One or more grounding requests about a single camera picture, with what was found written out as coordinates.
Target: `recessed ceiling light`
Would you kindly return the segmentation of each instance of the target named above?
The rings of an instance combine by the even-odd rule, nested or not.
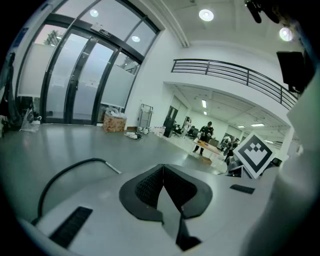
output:
[[[140,42],[140,38],[139,38],[138,36],[136,36],[136,35],[134,35],[133,37],[131,37],[131,39],[132,39],[132,41],[134,41],[134,42],[136,42],[136,43]]]
[[[265,125],[263,123],[255,123],[255,124],[251,124],[251,126],[257,127],[257,126],[265,126]]]
[[[97,10],[95,10],[95,9],[92,9],[92,10],[90,10],[90,15],[92,17],[98,17],[99,12]]]
[[[281,28],[279,31],[279,35],[282,40],[287,41],[287,42],[291,41],[293,38],[291,30],[287,27]]]
[[[210,10],[203,9],[199,12],[199,17],[205,22],[210,22],[214,19],[214,14]]]

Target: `black metal railing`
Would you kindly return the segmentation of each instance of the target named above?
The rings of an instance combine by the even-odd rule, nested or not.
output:
[[[271,97],[290,110],[297,97],[271,78],[237,64],[200,58],[174,59],[172,73],[192,73],[228,79]]]

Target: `doorway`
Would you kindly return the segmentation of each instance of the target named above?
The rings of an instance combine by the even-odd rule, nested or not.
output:
[[[45,123],[92,125],[118,48],[71,29],[45,80]]]

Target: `frosted glass window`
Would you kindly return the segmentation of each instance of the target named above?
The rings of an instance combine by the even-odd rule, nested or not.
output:
[[[142,22],[130,35],[126,41],[128,45],[133,47],[142,55],[146,55],[149,45],[156,36],[156,33],[148,27],[145,22]]]
[[[125,40],[140,18],[115,0],[102,0],[81,17],[81,20],[99,25],[121,40]]]
[[[95,0],[68,0],[55,13],[76,18]]]
[[[43,26],[25,58],[18,96],[40,97],[49,60],[66,30],[59,26]]]
[[[71,34],[54,65],[46,100],[46,116],[62,119],[69,79],[76,61],[88,39]]]
[[[120,53],[106,81],[101,104],[124,108],[138,67],[133,59]]]
[[[73,105],[73,119],[91,120],[97,89],[113,50],[96,43],[81,71]]]

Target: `box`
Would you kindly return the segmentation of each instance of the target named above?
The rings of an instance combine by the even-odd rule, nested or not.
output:
[[[109,133],[123,133],[125,131],[126,121],[126,119],[104,114],[103,129]]]
[[[206,165],[211,165],[212,164],[212,161],[210,160],[210,158],[208,158],[208,157],[204,157],[204,156],[202,156],[202,157],[200,157],[200,160],[201,160],[201,162],[202,163],[204,163],[204,164],[206,164]]]

